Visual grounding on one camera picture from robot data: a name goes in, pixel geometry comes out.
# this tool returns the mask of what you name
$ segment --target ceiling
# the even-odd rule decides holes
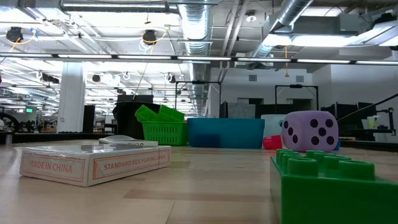
[[[393,0],[368,0],[367,10],[370,12],[395,3],[396,1]],[[280,4],[281,1],[278,0],[250,1],[248,11],[254,10],[256,20],[254,22],[243,20],[238,33],[239,40],[233,46],[232,54],[252,52],[262,42],[261,30],[266,16],[277,12]],[[210,55],[220,56],[221,54],[232,7],[233,0],[223,0],[211,9]],[[336,17],[346,9],[350,9],[349,13],[357,14],[362,12],[364,7],[359,1],[336,3],[334,0],[315,0],[312,6],[303,13],[303,16]],[[17,8],[3,7],[2,13],[0,13],[0,52],[11,51],[14,44],[9,42],[5,35],[11,26],[18,26],[22,27],[24,35],[22,43],[29,42],[16,45],[12,52],[153,55],[183,55],[185,53],[184,43],[181,42],[181,40],[184,40],[183,31],[180,25],[180,17],[177,14],[67,12],[66,14],[48,13],[45,15],[39,15],[40,19],[33,19]],[[36,30],[37,37],[33,37],[32,29]],[[145,30],[155,30],[157,39],[160,39],[153,48],[146,46],[147,50],[143,49],[145,45],[142,45],[141,38]],[[285,57],[286,53],[288,57],[334,59],[384,59],[391,55],[388,47],[378,46],[351,47],[349,49],[287,46],[286,49],[274,48],[271,52],[274,57]],[[38,78],[40,76],[39,71],[62,81],[62,63],[61,61],[51,60],[5,58],[0,64],[2,84],[30,85],[32,87],[3,88],[1,90],[3,97],[11,99],[22,97],[23,99],[3,99],[0,103],[9,107],[13,105],[36,105],[40,110],[48,112],[45,114],[56,113],[59,88],[36,88],[34,86],[48,85]],[[295,66],[310,69],[312,65]],[[189,64],[187,63],[85,62],[85,70],[88,74],[86,104],[96,104],[96,110],[101,114],[111,113],[118,93],[111,88],[105,90],[97,89],[97,87],[113,85],[119,85],[121,88],[129,87],[129,89],[126,89],[128,93],[134,94],[136,92],[138,95],[152,93],[155,96],[155,102],[174,106],[175,92],[173,89],[175,85],[167,81],[168,75],[174,75],[176,80],[180,81],[191,80]],[[134,88],[138,86],[142,74],[143,79],[139,87],[140,89],[146,88],[146,90],[135,91]],[[107,81],[96,83],[92,80],[93,75],[100,75],[104,77],[103,80]],[[195,111],[191,84],[184,86],[181,90],[177,109],[191,116],[201,116],[202,114],[197,114]]]

